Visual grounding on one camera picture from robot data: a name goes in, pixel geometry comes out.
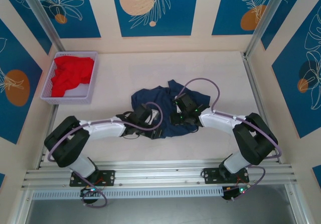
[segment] red cloth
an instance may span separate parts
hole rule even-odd
[[[51,97],[63,97],[65,91],[76,88],[80,83],[90,83],[94,60],[90,57],[62,56],[55,58],[56,76],[51,78]]]

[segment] floor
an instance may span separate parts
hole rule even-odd
[[[107,119],[131,110],[130,97],[142,88],[185,84],[196,77],[215,81],[221,98],[215,109],[236,115],[257,113],[240,52],[137,53],[99,55],[98,76],[91,105],[60,105],[56,127],[67,116],[79,120]],[[214,86],[195,81],[189,89],[217,96]],[[108,138],[86,144],[83,154],[93,161],[199,160],[226,158],[238,150],[234,137],[200,128],[182,137],[150,140]]]
[[[221,197],[111,199],[102,209],[80,200],[33,201],[26,224],[291,224],[284,186],[257,186],[234,203]]]

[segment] orange circle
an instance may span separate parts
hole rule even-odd
[[[297,89],[301,92],[301,93],[305,93],[308,90],[308,82],[306,79],[302,78],[299,80],[299,82],[297,83]]]
[[[261,19],[264,11],[266,9],[265,5],[258,6],[254,9],[249,10],[247,13],[245,13],[241,19],[241,28],[244,31],[253,31],[257,27],[257,24],[259,23],[259,20]]]
[[[60,24],[66,24],[67,23],[67,18],[62,14],[56,14],[55,15],[55,19]]]
[[[5,76],[7,99],[15,106],[24,106],[29,98],[30,83],[27,75],[20,70],[11,70]]]

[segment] leaf illustration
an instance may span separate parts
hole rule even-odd
[[[85,0],[61,0],[61,5],[72,6],[72,7],[79,7],[83,5]]]
[[[6,38],[0,38],[0,53],[4,50],[4,48],[6,47],[6,42],[7,39]]]
[[[321,107],[321,85],[316,84],[316,86],[311,90],[311,99],[312,99],[312,105],[311,109],[316,110],[319,107]]]
[[[309,30],[305,38],[304,47],[307,50],[315,51],[320,46],[321,46],[321,21],[317,14],[313,17],[310,23]]]
[[[140,16],[132,16],[132,18],[129,20],[129,22],[133,22],[131,29],[140,24],[143,24],[145,26],[150,22],[157,22],[160,18],[162,18],[162,14],[166,14],[167,9],[171,9],[170,0],[154,0],[154,5],[149,12]]]
[[[70,17],[77,18],[80,21],[82,20],[81,12],[77,8],[73,6],[65,6],[64,8],[66,10],[67,15],[69,15]]]

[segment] metal rail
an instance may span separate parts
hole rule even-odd
[[[60,41],[59,35],[49,19],[45,9],[39,0],[26,0],[33,14],[47,34],[48,38],[59,52],[65,51],[63,44]]]
[[[107,188],[150,188],[150,187],[197,187],[205,184],[201,172],[204,168],[218,167],[219,160],[209,161],[144,161],[144,162],[98,162],[100,170],[116,171],[113,187]],[[263,161],[266,175],[260,184],[293,184],[296,178],[289,164],[278,164],[275,161]],[[249,169],[250,183],[260,178],[262,172]],[[75,189],[69,187],[71,172],[58,166],[42,167],[39,170],[28,170],[22,189]]]

